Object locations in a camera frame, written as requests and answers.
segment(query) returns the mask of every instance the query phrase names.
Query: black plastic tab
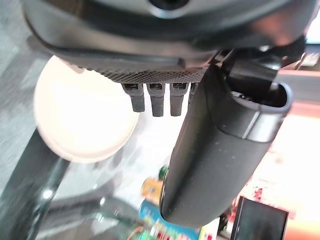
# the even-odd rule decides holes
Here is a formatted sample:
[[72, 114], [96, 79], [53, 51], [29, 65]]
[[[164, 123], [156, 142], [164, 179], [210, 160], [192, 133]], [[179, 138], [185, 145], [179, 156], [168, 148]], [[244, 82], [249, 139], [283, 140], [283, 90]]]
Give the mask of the black plastic tab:
[[132, 109], [136, 113], [145, 111], [144, 86], [141, 83], [124, 83], [121, 84], [123, 90], [131, 98]]
[[164, 115], [166, 85], [164, 83], [150, 83], [146, 86], [151, 99], [152, 115], [154, 117], [162, 117]]
[[171, 83], [170, 84], [170, 113], [171, 116], [181, 115], [184, 95], [187, 93], [189, 83]]

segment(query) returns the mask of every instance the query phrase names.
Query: black screen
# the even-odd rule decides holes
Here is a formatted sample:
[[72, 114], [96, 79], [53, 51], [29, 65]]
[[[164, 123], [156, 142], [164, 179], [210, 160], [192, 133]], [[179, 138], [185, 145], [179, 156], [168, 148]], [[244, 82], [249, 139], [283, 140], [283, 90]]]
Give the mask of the black screen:
[[287, 217], [285, 211], [244, 198], [234, 240], [282, 240]]

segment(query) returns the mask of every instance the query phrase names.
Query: mesh grille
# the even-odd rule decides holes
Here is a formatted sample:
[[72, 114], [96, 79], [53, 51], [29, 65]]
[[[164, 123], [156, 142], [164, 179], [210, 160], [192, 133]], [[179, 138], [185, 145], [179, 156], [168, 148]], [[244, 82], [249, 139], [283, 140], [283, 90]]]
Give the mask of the mesh grille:
[[206, 69], [198, 71], [129, 71], [129, 70], [95, 70], [116, 83], [198, 83]]

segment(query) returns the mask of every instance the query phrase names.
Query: textured black grip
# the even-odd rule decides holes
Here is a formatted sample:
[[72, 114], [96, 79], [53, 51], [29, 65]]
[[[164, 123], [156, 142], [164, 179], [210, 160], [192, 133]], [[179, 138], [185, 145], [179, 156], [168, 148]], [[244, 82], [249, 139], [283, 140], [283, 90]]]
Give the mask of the textured black grip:
[[219, 74], [211, 66], [199, 84], [162, 188], [162, 217], [192, 228], [209, 223], [232, 203], [292, 104], [290, 90], [282, 85], [281, 107], [237, 99]]

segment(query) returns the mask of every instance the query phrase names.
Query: monitor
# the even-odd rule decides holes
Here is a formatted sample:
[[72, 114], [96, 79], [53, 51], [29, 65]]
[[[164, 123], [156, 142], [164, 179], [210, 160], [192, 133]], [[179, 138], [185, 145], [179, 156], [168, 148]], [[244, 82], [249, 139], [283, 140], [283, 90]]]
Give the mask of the monitor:
[[231, 240], [283, 240], [289, 213], [241, 197]]

